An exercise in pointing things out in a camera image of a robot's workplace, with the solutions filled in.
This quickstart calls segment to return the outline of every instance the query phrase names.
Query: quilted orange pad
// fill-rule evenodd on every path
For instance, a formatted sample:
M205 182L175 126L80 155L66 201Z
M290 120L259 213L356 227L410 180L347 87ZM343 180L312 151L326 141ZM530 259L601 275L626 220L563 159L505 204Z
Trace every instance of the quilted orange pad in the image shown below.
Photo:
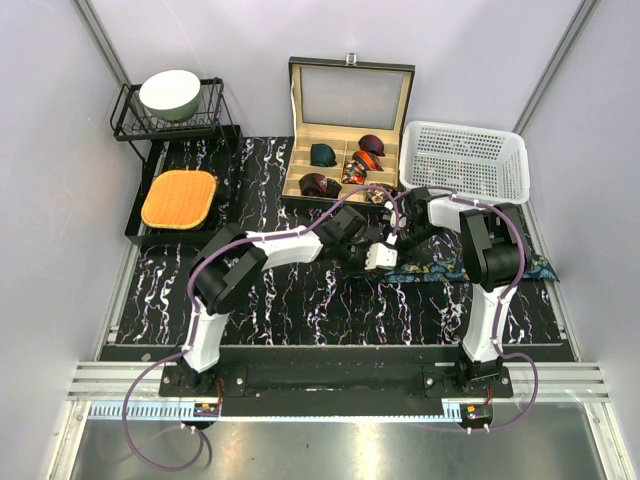
M142 206L142 221L152 228L197 227L207 218L215 192L216 178L208 172L164 172L151 185Z

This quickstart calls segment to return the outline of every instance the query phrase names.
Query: box lid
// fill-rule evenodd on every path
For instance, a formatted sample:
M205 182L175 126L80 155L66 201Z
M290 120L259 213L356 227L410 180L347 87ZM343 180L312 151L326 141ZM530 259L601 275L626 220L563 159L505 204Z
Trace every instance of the box lid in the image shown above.
M375 133L397 142L404 127L413 65L291 57L296 136L357 140Z

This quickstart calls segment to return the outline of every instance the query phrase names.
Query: white bowl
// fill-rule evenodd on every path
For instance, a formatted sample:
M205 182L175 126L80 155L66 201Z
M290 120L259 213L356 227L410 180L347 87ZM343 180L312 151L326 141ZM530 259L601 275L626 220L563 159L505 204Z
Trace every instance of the white bowl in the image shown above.
M184 122L200 106L200 80L185 70L158 73L142 84L140 101L162 120Z

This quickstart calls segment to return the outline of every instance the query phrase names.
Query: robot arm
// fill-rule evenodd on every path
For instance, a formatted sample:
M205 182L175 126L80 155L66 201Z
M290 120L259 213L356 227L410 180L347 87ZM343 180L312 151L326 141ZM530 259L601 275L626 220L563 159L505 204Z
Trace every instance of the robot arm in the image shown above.
M397 239L373 243L360 235L364 218L352 207L342 208L331 220L304 235L268 240L282 232L253 234L232 224L222 229L200 252L194 268L216 250L238 238L260 239L238 247L202 270L196 279L196 297L201 303L200 318L192 321L188 338L197 325L192 345L182 361L187 378L214 367L220 357L219 346L229 313L246 304L247 293L260 271L289 263L336 260L348 274L363 274L378 269L393 269L398 254L403 256L443 228L460 234L465 269L473 283L473 303L469 330L465 335L456 364L458 383L483 381L499 375L501 359L493 347L493 338L502 338L508 308L501 309L494 335L494 318L500 296L515 278L519 266L516 239L507 225L493 213L454 202L448 196L432 195L426 188L412 190L406 197L406 217ZM520 230L516 207L497 206ZM294 231L301 232L305 227ZM529 249L526 248L530 263ZM508 304L515 290L502 299Z

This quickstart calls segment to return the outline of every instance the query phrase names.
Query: floor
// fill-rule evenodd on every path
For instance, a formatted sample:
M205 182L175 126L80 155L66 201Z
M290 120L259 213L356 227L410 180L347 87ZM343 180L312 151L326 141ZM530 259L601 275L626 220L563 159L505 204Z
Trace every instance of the floor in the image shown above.
M496 405L495 424L517 409ZM130 422L143 445L167 428ZM205 431L205 451L180 474L153 470L129 450L119 421L90 420L75 465L75 480L184 479L604 479L584 412L576 404L538 404L521 424L503 432L467 436L417 424L218 423ZM142 448L156 462L179 465L197 449L195 438L171 432Z
M282 230L319 211L280 203L292 138L249 138L241 158L238 223L247 230ZM168 168L215 170L219 148L184 142ZM375 224L377 219L369 219ZM137 261L116 339L122 345L175 345L190 317L190 260L200 245L144 247ZM434 237L429 261L460 255L455 235ZM433 345L464 335L471 308L467 283L378 284L345 277L332 263L265 271L227 325L229 345ZM511 304L505 342L554 344L560 333L543 281L523 282Z

